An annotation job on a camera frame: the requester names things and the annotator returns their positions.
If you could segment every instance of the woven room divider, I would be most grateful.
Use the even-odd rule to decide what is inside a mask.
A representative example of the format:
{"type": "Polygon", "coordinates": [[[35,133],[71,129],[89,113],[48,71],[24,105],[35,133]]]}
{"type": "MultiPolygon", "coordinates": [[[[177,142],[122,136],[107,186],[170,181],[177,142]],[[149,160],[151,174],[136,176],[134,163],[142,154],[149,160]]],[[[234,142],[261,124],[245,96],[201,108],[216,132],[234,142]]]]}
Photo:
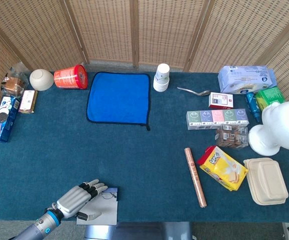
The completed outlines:
{"type": "Polygon", "coordinates": [[[18,61],[55,71],[91,60],[268,65],[289,100],[289,0],[0,1],[0,81],[18,61]]]}

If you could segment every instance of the white mannequin head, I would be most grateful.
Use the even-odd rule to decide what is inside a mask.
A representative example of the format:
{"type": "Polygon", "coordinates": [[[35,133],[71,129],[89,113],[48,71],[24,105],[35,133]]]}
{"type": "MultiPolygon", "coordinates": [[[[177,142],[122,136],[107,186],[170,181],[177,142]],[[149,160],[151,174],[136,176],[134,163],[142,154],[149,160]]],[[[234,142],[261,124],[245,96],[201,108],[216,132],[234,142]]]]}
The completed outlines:
{"type": "Polygon", "coordinates": [[[280,147],[289,149],[289,101],[274,102],[262,112],[263,125],[249,132],[251,148],[264,156],[276,154],[280,147]]]}

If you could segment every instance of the stack of paper cups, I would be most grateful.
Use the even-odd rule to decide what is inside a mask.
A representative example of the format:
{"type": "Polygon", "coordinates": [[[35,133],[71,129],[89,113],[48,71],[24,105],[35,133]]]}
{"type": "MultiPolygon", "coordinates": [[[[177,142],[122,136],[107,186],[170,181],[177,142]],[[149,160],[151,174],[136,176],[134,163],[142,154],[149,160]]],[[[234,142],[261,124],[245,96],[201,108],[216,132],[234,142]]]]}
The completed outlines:
{"type": "Polygon", "coordinates": [[[156,69],[156,73],[153,80],[153,88],[158,92],[167,90],[169,85],[169,72],[170,67],[168,64],[161,63],[156,69]]]}

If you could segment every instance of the blue bottle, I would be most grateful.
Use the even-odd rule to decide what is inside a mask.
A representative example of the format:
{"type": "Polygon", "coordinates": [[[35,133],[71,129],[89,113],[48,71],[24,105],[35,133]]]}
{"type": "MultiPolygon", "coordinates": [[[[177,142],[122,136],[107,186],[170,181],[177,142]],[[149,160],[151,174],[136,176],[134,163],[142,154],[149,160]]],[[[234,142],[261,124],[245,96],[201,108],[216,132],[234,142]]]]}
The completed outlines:
{"type": "Polygon", "coordinates": [[[253,92],[248,92],[245,94],[246,103],[248,104],[249,110],[252,113],[257,123],[260,123],[260,108],[257,104],[256,97],[253,92]]]}

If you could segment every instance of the oreo package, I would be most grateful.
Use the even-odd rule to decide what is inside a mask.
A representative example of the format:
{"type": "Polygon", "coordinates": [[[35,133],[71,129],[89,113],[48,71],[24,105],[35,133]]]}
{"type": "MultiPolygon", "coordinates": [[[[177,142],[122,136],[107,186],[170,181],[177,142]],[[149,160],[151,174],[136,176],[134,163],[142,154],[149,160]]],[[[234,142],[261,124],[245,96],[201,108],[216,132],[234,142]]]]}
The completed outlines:
{"type": "Polygon", "coordinates": [[[7,142],[17,116],[19,101],[13,96],[4,96],[0,103],[0,142],[7,142]]]}

